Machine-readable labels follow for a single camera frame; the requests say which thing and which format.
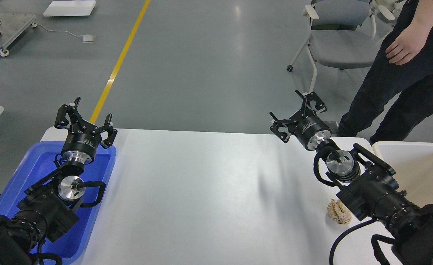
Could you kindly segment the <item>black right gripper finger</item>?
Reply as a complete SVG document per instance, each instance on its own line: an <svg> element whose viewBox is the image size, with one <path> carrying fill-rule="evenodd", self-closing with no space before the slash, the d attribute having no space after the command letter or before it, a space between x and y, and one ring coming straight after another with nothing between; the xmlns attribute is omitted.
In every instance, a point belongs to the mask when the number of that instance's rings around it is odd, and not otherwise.
<svg viewBox="0 0 433 265"><path fill-rule="evenodd" d="M297 112L300 117L305 119L327 111L326 105L315 92L302 93L297 89L295 92L302 99L301 109Z"/></svg>
<svg viewBox="0 0 433 265"><path fill-rule="evenodd" d="M284 143L289 141L289 138L295 134L297 121L294 119L277 119L273 112L269 112L272 117L272 125L270 130Z"/></svg>

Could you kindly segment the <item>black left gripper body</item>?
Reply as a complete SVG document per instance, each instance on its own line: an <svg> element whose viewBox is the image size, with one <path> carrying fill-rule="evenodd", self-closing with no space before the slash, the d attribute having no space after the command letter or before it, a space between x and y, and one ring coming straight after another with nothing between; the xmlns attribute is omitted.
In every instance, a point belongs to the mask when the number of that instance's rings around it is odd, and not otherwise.
<svg viewBox="0 0 433 265"><path fill-rule="evenodd" d="M70 125L61 157L68 161L90 164L94 161L101 141L100 135L92 135L92 131L84 131L80 126Z"/></svg>

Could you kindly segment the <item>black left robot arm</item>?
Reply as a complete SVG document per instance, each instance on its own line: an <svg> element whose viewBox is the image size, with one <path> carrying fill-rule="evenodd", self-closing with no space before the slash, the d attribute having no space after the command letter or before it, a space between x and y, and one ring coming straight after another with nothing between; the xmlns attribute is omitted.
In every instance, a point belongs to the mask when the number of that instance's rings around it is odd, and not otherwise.
<svg viewBox="0 0 433 265"><path fill-rule="evenodd" d="M43 265L45 260L61 265L62 258L43 252L42 246L58 240L80 220L79 208L93 208L102 201L106 184L84 181L80 175L94 162L99 146L113 145L118 131L112 114L100 127L84 120L77 111L80 100L58 110L54 126L66 129L68 136L56 168L25 190L18 213L12 218L0 215L0 265Z"/></svg>

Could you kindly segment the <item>person's bare hand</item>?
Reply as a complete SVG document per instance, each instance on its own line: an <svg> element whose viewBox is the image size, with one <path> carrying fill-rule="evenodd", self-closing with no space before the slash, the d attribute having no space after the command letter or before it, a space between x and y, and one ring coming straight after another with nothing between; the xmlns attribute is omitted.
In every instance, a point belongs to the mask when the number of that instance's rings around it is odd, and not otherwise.
<svg viewBox="0 0 433 265"><path fill-rule="evenodd" d="M431 28L413 22L387 47L386 57L390 64L404 65L424 48Z"/></svg>

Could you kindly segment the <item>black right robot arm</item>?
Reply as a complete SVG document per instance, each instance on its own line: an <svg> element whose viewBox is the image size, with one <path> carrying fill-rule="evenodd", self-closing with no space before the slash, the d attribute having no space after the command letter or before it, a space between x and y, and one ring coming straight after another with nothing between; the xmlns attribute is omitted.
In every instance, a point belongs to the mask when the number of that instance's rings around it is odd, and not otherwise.
<svg viewBox="0 0 433 265"><path fill-rule="evenodd" d="M418 207L409 201L406 191L398 191L395 170L358 143L350 151L340 149L331 139L331 128L317 116L327 110L324 102L315 92L296 93L302 99L301 109L288 119L271 114L270 130L285 143L294 136L306 150L316 152L316 179L338 187L337 198L361 222L335 240L329 263L333 264L334 252L344 237L378 221L391 234L371 237L374 257L381 265L389 261L379 242L390 244L403 265L433 265L433 204Z"/></svg>

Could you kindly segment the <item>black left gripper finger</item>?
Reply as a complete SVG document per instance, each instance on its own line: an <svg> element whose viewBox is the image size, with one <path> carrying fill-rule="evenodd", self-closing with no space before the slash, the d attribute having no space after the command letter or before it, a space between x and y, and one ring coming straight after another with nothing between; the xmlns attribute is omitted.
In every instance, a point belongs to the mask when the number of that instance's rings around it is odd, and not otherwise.
<svg viewBox="0 0 433 265"><path fill-rule="evenodd" d="M81 123L82 117L77 111L81 97L77 97L70 104L63 104L57 112L54 127L57 129L70 130L70 125Z"/></svg>
<svg viewBox="0 0 433 265"><path fill-rule="evenodd" d="M106 138L101 136L101 134L104 132L107 133ZM108 149L110 146L112 146L117 133L117 129L115 129L112 124L112 113L109 113L105 118L104 125L98 127L98 135L101 137L100 146L102 146L104 149Z"/></svg>

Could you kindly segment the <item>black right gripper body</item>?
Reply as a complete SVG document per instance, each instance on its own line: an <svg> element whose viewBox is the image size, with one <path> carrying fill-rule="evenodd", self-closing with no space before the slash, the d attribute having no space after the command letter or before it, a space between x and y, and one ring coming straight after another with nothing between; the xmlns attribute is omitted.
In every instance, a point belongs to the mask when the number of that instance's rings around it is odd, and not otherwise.
<svg viewBox="0 0 433 265"><path fill-rule="evenodd" d="M308 151L314 151L317 146L331 138L332 131L316 114L314 110L301 110L294 113L292 118L297 122L294 136Z"/></svg>

